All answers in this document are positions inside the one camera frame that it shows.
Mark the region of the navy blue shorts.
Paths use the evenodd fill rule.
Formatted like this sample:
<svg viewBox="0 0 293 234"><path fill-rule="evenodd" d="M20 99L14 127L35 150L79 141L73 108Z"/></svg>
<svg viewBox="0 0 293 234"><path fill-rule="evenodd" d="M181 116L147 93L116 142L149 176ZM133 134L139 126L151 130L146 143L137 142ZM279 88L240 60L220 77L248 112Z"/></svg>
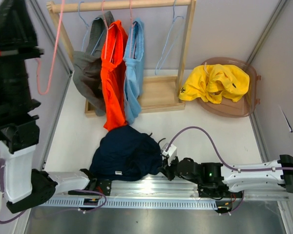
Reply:
<svg viewBox="0 0 293 234"><path fill-rule="evenodd" d="M98 179L137 181L158 174L162 161L160 146L151 134L126 125L101 139L89 170Z"/></svg>

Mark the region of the yellow shorts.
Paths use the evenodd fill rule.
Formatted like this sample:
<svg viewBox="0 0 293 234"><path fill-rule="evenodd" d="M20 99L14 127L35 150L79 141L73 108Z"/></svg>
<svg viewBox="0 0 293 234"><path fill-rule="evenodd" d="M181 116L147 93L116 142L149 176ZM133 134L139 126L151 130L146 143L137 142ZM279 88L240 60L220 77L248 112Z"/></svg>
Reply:
<svg viewBox="0 0 293 234"><path fill-rule="evenodd" d="M197 66L180 89L179 99L220 104L223 98L238 102L249 90L250 76L235 65Z"/></svg>

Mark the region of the blue wire hanger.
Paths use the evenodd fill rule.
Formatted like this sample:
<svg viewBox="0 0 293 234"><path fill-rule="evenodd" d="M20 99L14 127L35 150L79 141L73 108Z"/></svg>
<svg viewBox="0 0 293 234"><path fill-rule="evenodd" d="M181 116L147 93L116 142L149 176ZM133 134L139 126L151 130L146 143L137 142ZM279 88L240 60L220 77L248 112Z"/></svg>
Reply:
<svg viewBox="0 0 293 234"><path fill-rule="evenodd" d="M176 14L176 0L173 3L172 7L172 23L167 33L166 41L163 46L160 58L155 67L155 75L158 75L160 70L162 69L163 65L165 64L166 60L168 59L175 43L179 39L181 32L183 30L183 25L185 21L185 17L182 15Z"/></svg>

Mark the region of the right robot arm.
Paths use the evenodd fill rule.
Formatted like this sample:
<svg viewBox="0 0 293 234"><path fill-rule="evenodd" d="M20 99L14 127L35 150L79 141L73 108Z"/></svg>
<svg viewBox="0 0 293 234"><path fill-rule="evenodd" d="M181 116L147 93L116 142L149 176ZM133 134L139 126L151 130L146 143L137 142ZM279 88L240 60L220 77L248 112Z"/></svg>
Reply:
<svg viewBox="0 0 293 234"><path fill-rule="evenodd" d="M163 160L159 169L168 180L175 177L197 185L200 197L241 198L245 190L268 190L285 188L293 194L293 157L280 155L279 160L262 164L232 165L223 163L197 163L191 158L172 162Z"/></svg>

